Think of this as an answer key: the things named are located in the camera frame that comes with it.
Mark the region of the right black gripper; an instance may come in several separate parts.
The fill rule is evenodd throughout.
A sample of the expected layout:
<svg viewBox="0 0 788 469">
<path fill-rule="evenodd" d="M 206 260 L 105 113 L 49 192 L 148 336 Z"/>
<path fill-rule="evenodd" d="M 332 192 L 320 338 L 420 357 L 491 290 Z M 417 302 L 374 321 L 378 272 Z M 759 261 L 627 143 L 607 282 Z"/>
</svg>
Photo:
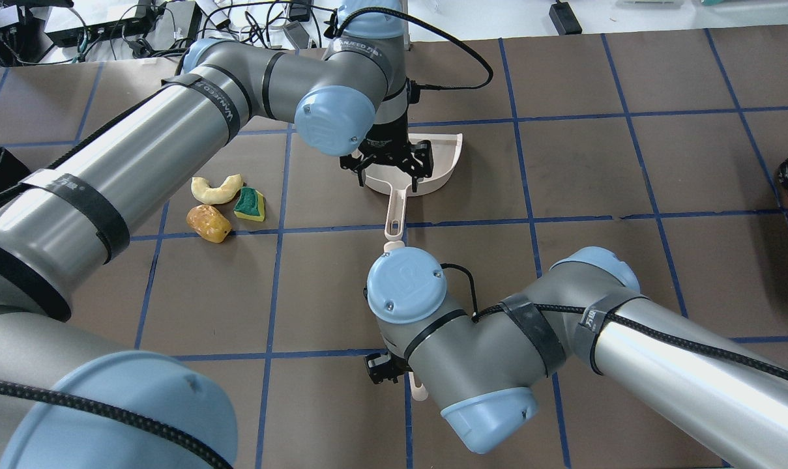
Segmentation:
<svg viewBox="0 0 788 469">
<path fill-rule="evenodd" d="M 368 377 L 375 385 L 381 385 L 386 380 L 398 383 L 399 378 L 407 374 L 406 360 L 390 351 L 367 354 L 364 365 Z"/>
</svg>

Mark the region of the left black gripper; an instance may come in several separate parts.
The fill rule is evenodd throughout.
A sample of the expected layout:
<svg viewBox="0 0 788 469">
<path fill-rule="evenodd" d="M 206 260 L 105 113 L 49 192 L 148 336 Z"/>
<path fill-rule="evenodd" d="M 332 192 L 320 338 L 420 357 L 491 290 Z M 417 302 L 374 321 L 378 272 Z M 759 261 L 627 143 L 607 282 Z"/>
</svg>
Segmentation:
<svg viewBox="0 0 788 469">
<path fill-rule="evenodd" d="M 364 187 L 365 170 L 373 164 L 406 173 L 415 192 L 418 181 L 431 176 L 431 143 L 427 139 L 412 143 L 405 120 L 374 124 L 358 146 L 358 156 L 341 156 L 340 168 L 355 173 L 358 185 Z"/>
</svg>

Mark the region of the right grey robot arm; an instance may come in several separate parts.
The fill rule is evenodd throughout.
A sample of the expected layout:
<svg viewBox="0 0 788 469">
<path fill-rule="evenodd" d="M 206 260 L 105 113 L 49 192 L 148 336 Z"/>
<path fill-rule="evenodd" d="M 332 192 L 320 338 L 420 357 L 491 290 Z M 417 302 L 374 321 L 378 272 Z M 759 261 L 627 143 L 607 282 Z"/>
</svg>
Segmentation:
<svg viewBox="0 0 788 469">
<path fill-rule="evenodd" d="M 386 347 L 366 358 L 371 380 L 414 372 L 471 452 L 533 418 L 534 383 L 576 357 L 736 468 L 788 468 L 788 370 L 648 299 L 607 249 L 468 314 L 441 264 L 396 242 L 365 291 Z"/>
</svg>

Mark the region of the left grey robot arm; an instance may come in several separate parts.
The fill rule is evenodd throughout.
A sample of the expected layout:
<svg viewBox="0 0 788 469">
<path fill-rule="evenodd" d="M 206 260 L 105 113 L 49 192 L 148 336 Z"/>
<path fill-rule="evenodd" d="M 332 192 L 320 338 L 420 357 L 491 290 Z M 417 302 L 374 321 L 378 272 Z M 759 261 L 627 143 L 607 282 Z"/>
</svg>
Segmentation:
<svg viewBox="0 0 788 469">
<path fill-rule="evenodd" d="M 24 178 L 0 208 L 0 468 L 229 468 L 227 393 L 68 323 L 71 294 L 254 116 L 329 156 L 406 101 L 400 1 L 345 1 L 322 61 L 198 40 L 181 74 Z"/>
</svg>

